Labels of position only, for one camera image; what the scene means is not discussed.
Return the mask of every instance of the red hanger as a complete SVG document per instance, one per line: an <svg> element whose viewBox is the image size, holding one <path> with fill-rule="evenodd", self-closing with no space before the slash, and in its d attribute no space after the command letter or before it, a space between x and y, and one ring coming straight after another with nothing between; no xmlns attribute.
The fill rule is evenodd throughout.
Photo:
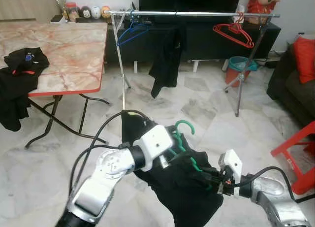
<svg viewBox="0 0 315 227"><path fill-rule="evenodd" d="M254 47L254 43L252 41L252 38L251 36L249 36L249 34L247 32L245 32L243 29L242 29L242 26L239 24L243 19L244 19L244 13L242 12L238 12L240 14L240 18L236 21L236 23L233 23L233 24L217 24L213 27L213 31L219 33L220 35L242 45L242 46L245 46L247 48L253 48ZM247 42L243 42L239 39L236 39L230 35L228 35L227 33L225 32L222 32L221 31L221 28L222 27L228 27L228 30L230 30L231 32L235 33L235 34L242 34Z"/></svg>

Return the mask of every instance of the marble table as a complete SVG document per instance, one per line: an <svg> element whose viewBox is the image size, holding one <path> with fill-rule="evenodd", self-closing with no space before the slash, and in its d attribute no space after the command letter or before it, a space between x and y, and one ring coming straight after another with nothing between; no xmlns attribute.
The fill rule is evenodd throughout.
<svg viewBox="0 0 315 227"><path fill-rule="evenodd" d="M78 136L93 138L81 133L88 100L99 100L106 104L109 102L83 94L100 90L106 33L106 23L0 23L0 68L7 66L4 56L25 47L40 47L50 62L49 67L42 72L38 79L37 89L29 93L30 97L54 97L54 102L43 107L29 99L31 105L49 116L50 120L45 133L32 139L26 148L32 142L47 135L53 121ZM55 117L62 96L69 94L79 94L86 100L78 132ZM52 113L49 113L46 108L51 105L53 105L53 109Z"/></svg>

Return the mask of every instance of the sofa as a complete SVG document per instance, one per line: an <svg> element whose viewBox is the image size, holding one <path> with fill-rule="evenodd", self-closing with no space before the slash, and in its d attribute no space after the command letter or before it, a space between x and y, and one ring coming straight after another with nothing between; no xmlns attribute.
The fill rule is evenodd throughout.
<svg viewBox="0 0 315 227"><path fill-rule="evenodd" d="M294 47L290 45L278 62L268 84L267 94L279 100L306 126L315 120L315 80L302 84Z"/></svg>

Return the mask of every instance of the marble floor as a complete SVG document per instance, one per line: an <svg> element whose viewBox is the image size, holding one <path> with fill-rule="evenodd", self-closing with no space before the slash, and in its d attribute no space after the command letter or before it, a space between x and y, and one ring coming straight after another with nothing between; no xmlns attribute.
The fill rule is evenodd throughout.
<svg viewBox="0 0 315 227"><path fill-rule="evenodd" d="M179 119L191 121L196 134L188 128L182 131L192 148L206 151L209 162L218 167L219 155L233 148L243 161L243 174L255 173L269 165L280 165L270 151L291 137L300 128L292 116L266 95L272 70L261 68L247 79L240 117L234 116L236 89L225 94L224 73L220 62L201 62L197 73L192 64L182 64L176 88L163 88L159 96L150 95L153 78L148 76L149 65L139 64L139 73L133 74L132 65L126 65L126 75L132 89L126 93L126 107L138 109L163 125L172 125ZM122 108L122 90L117 65L106 65L100 92L92 97L112 102L107 106L91 102L83 132L95 134L99 126ZM49 97L35 99L44 105ZM84 99L64 96L57 117L73 128L79 128ZM71 166L77 155L86 149L89 139L76 137L57 124L44 139L35 142L26 151L24 145L41 134L47 117L36 109L22 120L22 129L10 132L0 125L0 226L53 227L63 211ZM121 121L110 123L101 137L110 145L118 145ZM87 163L84 176L92 172L101 149L95 149ZM267 176L278 177L270 172ZM315 226L315 201L300 204L305 215ZM100 227L173 227L172 216L159 203L154 192L135 175L126 176L117 186ZM245 198L225 197L223 206L206 225L221 227L270 226L260 206Z"/></svg>

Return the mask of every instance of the red cushion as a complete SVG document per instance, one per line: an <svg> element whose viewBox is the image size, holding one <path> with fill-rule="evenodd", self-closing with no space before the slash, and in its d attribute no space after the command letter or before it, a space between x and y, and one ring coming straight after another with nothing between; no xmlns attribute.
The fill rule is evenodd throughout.
<svg viewBox="0 0 315 227"><path fill-rule="evenodd" d="M301 83L315 80L315 40L299 37L293 45Z"/></svg>

